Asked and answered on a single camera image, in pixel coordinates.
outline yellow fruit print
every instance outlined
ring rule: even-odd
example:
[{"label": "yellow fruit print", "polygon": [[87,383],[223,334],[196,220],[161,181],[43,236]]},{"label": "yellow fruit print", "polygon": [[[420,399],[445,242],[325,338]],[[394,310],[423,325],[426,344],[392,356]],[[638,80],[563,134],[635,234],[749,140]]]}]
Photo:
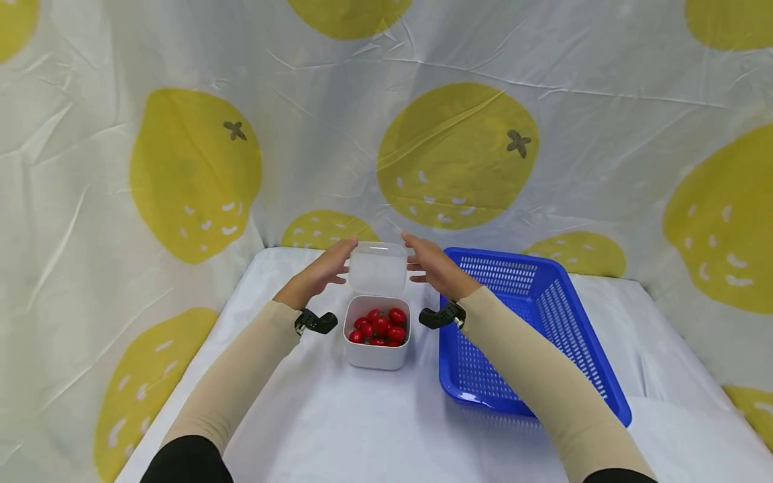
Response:
[{"label": "yellow fruit print", "polygon": [[377,175],[401,215],[463,230],[512,204],[539,149],[536,123],[521,104],[494,87],[454,83],[397,115],[381,141]]},{"label": "yellow fruit print", "polygon": [[370,226],[357,218],[330,209],[318,209],[299,216],[284,231],[285,247],[327,250],[338,240],[358,237],[361,241],[380,241]]},{"label": "yellow fruit print", "polygon": [[773,124],[712,154],[676,187],[666,239],[707,297],[773,314]]},{"label": "yellow fruit print", "polygon": [[142,332],[126,349],[102,401],[94,461],[114,481],[217,321],[214,310],[188,311]]},{"label": "yellow fruit print", "polygon": [[39,0],[0,0],[0,62],[16,55],[29,42],[39,12]]},{"label": "yellow fruit print", "polygon": [[261,150],[250,123],[227,101],[157,90],[148,97],[129,178],[158,241],[198,264],[244,232],[261,187]]},{"label": "yellow fruit print", "polygon": [[723,386],[723,389],[773,451],[773,393],[743,386]]},{"label": "yellow fruit print", "polygon": [[338,40],[370,37],[390,28],[411,0],[288,0],[317,32]]},{"label": "yellow fruit print", "polygon": [[587,231],[564,233],[533,244],[524,253],[551,258],[567,272],[620,278],[625,273],[625,253],[604,235]]},{"label": "yellow fruit print", "polygon": [[714,49],[773,46],[770,0],[686,0],[684,13],[693,36]]}]

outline hand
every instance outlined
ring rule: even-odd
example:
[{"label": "hand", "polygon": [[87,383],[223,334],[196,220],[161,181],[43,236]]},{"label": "hand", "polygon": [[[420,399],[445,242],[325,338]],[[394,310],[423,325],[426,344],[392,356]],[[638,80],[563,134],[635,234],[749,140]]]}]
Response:
[{"label": "hand", "polygon": [[408,271],[423,271],[426,275],[411,275],[413,282],[428,282],[447,299],[459,301],[478,290],[481,284],[467,275],[435,243],[403,232],[405,246],[415,255],[408,257]]},{"label": "hand", "polygon": [[274,296],[274,301],[295,310],[302,310],[308,301],[321,294],[328,284],[345,284],[346,279],[339,275],[349,272],[349,267],[344,267],[344,263],[357,247],[357,243],[356,238],[340,240],[328,248],[300,274],[290,279]]}]

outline beige arm sleeve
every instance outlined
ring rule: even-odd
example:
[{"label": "beige arm sleeve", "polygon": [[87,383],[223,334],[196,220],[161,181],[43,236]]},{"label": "beige arm sleeve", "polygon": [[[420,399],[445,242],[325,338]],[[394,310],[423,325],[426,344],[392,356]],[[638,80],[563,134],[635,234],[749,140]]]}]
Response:
[{"label": "beige arm sleeve", "polygon": [[298,344],[294,322],[300,314],[269,301],[196,384],[162,447],[178,437],[197,434],[223,454],[274,369]]},{"label": "beige arm sleeve", "polygon": [[605,468],[655,475],[585,375],[489,289],[459,301],[462,331],[539,418],[571,483]]}]

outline fabric backdrop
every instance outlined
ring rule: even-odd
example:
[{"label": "fabric backdrop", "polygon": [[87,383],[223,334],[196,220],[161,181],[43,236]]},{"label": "fabric backdrop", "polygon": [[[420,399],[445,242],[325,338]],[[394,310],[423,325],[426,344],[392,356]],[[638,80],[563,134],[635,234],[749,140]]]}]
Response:
[{"label": "fabric backdrop", "polygon": [[0,479],[112,481],[251,257],[640,281],[773,447],[769,0],[0,0]]}]

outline left hand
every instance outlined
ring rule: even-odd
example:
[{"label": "left hand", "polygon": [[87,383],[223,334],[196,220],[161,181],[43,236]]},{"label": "left hand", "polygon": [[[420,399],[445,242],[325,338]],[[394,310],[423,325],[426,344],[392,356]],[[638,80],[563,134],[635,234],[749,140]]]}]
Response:
[{"label": "left hand", "polygon": [[290,279],[274,296],[274,301],[295,310],[302,310],[308,301],[321,294],[328,284],[345,284],[346,279],[339,275],[349,272],[349,267],[345,267],[344,263],[357,247],[357,243],[356,238],[340,240],[328,248],[300,274]]}]

